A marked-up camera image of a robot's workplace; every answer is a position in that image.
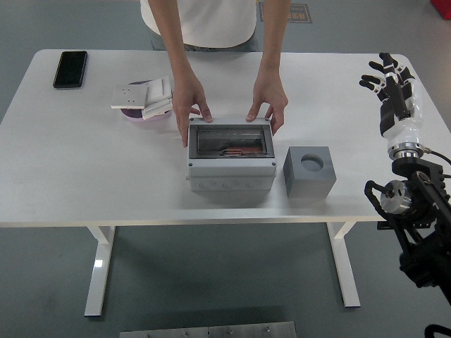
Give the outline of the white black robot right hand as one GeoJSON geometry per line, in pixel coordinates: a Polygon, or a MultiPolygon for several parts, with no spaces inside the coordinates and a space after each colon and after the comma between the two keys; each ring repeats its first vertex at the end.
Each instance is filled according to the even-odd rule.
{"type": "Polygon", "coordinates": [[[424,153],[421,84],[407,66],[389,53],[381,52],[379,57],[380,63],[371,61],[369,66],[381,76],[362,75],[359,84],[376,94],[381,102],[379,130],[388,143],[390,159],[420,158],[424,153]]]}

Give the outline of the person's left hand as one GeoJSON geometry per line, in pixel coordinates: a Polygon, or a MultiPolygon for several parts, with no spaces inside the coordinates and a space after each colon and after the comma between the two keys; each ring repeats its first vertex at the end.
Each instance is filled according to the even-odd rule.
{"type": "Polygon", "coordinates": [[[253,88],[253,102],[246,117],[247,122],[257,118],[262,104],[268,104],[265,118],[270,120],[272,133],[275,134],[284,125],[285,108],[288,105],[288,98],[277,69],[259,70],[253,88]]]}

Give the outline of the person's right hand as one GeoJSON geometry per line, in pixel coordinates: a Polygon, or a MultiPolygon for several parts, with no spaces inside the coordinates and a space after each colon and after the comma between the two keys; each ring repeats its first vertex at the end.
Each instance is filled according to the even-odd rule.
{"type": "Polygon", "coordinates": [[[213,117],[206,102],[204,88],[191,71],[174,72],[173,110],[183,147],[187,147],[190,115],[200,115],[204,122],[211,123],[213,117]]]}

